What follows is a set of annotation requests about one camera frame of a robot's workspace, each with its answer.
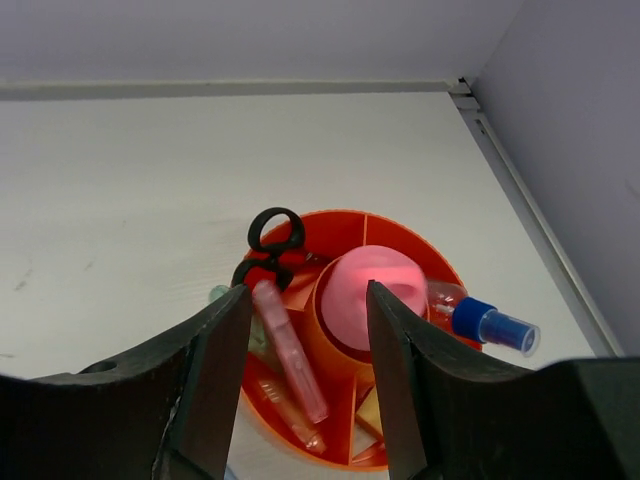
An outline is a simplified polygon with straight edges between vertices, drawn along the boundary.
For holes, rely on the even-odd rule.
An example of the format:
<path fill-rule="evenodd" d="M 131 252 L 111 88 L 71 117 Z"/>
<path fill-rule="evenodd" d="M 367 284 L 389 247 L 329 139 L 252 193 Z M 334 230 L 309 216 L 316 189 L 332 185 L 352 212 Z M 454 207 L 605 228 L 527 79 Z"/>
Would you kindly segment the orange highlighter pen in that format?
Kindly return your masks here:
<path fill-rule="evenodd" d="M 321 433 L 297 405 L 287 387 L 279 380 L 261 379 L 259 391 L 268 401 L 288 430 L 307 451 L 322 454 L 326 444 Z"/>

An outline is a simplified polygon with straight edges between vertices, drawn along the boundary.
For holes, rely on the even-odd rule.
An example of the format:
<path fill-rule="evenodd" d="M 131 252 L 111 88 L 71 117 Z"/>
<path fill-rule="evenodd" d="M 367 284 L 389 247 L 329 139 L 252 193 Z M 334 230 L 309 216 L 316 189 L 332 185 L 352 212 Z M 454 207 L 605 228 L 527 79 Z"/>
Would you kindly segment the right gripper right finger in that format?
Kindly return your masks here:
<path fill-rule="evenodd" d="M 370 282 L 367 315 L 393 479 L 635 479 L 639 362 L 528 370 L 474 350 Z"/>

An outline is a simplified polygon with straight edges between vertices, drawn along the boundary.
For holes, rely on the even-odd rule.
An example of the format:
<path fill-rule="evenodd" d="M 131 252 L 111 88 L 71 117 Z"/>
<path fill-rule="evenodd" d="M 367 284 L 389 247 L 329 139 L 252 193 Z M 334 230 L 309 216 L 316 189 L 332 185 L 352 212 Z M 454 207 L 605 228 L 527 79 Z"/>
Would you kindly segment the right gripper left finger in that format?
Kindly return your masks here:
<path fill-rule="evenodd" d="M 252 317 L 238 286 L 78 373 L 1 380 L 5 479 L 220 479 Z"/>

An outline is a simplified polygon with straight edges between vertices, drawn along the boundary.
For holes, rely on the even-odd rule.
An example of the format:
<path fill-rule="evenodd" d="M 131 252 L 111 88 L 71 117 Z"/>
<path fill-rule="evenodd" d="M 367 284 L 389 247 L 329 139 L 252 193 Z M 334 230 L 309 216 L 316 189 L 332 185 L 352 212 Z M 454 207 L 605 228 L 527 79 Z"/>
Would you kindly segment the green highlighter pen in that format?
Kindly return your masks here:
<path fill-rule="evenodd" d="M 251 319 L 248 351 L 261 360 L 272 371 L 276 373 L 282 372 L 282 366 L 277 353 L 270 344 L 262 318 L 257 311 L 253 312 Z"/>

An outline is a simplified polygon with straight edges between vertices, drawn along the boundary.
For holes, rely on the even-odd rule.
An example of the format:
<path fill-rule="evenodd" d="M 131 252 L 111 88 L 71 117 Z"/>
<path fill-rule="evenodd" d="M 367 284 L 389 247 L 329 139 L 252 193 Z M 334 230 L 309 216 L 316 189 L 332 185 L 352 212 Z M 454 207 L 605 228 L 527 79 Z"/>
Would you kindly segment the pink highlighter pen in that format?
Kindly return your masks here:
<path fill-rule="evenodd" d="M 280 290 L 271 281 L 261 280 L 252 296 L 296 400 L 313 424 L 324 421 L 329 414 L 328 404 L 282 302 Z"/>

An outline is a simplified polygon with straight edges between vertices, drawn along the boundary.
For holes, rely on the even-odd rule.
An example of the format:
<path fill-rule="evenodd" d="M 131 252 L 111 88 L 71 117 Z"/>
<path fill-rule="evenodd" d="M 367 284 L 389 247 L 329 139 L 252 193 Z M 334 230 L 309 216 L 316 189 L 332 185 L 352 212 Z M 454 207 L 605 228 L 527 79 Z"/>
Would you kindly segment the black scissors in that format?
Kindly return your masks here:
<path fill-rule="evenodd" d="M 289 234 L 283 241 L 264 242 L 263 229 L 271 219 L 277 216 L 288 218 Z M 261 269 L 273 273 L 276 286 L 281 292 L 284 292 L 294 280 L 296 272 L 301 268 L 327 265 L 331 262 L 329 257 L 314 253 L 306 248 L 306 229 L 302 218 L 285 207 L 270 207 L 260 212 L 249 226 L 247 242 L 253 251 L 264 254 L 265 257 L 243 259 L 233 272 L 232 287 L 245 284 L 252 270 Z"/>

